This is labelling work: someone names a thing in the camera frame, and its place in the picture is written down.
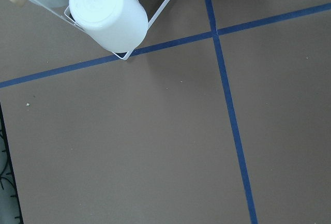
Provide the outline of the white upturned cup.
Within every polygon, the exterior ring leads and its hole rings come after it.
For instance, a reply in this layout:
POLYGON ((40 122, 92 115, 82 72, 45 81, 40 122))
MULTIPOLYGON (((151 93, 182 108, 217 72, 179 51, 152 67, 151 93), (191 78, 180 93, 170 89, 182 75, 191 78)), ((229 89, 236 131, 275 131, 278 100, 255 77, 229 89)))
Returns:
POLYGON ((135 49, 147 34, 147 13, 137 0, 69 0, 69 10, 75 22, 110 52, 135 49))

